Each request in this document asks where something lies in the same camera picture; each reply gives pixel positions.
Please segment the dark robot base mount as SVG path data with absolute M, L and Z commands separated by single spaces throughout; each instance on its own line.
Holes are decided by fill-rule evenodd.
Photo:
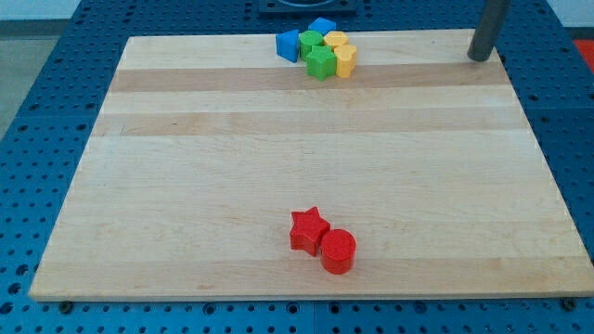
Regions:
M 258 0 L 259 15 L 354 14 L 358 0 Z

